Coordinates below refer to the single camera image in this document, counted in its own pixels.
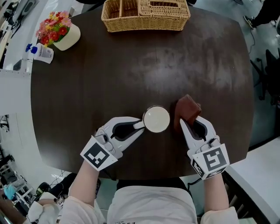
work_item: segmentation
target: cup handle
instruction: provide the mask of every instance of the cup handle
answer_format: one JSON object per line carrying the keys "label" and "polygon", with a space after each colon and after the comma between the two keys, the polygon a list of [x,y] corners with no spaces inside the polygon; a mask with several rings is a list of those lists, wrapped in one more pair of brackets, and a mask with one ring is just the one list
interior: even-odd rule
{"label": "cup handle", "polygon": [[143,122],[143,121],[138,122],[138,123],[136,123],[136,124],[133,124],[133,128],[134,128],[134,129],[140,129],[140,128],[144,128],[144,127],[145,127],[145,125],[144,125],[144,122]]}

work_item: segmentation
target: blue bottle cap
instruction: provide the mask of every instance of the blue bottle cap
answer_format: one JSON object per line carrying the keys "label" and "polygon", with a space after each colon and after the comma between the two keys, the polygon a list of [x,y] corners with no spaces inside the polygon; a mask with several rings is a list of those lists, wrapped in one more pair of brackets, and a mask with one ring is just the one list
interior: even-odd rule
{"label": "blue bottle cap", "polygon": [[38,50],[38,47],[32,47],[31,53],[36,54],[37,50]]}
{"label": "blue bottle cap", "polygon": [[30,48],[31,48],[31,46],[32,46],[32,44],[27,44],[26,49],[25,49],[25,52],[29,51]]}

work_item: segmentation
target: white cup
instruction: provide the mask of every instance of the white cup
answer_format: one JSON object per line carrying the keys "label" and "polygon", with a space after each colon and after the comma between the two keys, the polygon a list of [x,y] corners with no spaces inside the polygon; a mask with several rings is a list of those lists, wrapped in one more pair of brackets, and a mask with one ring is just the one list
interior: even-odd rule
{"label": "white cup", "polygon": [[161,106],[152,106],[143,114],[143,120],[134,124],[135,129],[147,128],[149,131],[159,133],[167,129],[170,123],[168,111]]}

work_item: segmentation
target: wicker basket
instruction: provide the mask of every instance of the wicker basket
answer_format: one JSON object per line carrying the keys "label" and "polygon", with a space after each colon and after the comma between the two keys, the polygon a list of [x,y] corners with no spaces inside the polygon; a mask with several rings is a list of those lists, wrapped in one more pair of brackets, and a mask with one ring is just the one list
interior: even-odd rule
{"label": "wicker basket", "polygon": [[109,32],[180,31],[189,18],[186,0],[106,0],[101,15]]}

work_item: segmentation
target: flower pot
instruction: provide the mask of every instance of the flower pot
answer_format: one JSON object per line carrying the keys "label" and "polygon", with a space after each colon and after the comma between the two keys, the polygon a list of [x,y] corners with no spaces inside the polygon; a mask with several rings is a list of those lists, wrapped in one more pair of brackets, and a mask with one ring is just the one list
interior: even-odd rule
{"label": "flower pot", "polygon": [[69,32],[61,39],[59,42],[55,42],[54,46],[61,51],[65,51],[68,48],[72,47],[81,37],[80,29],[72,24]]}

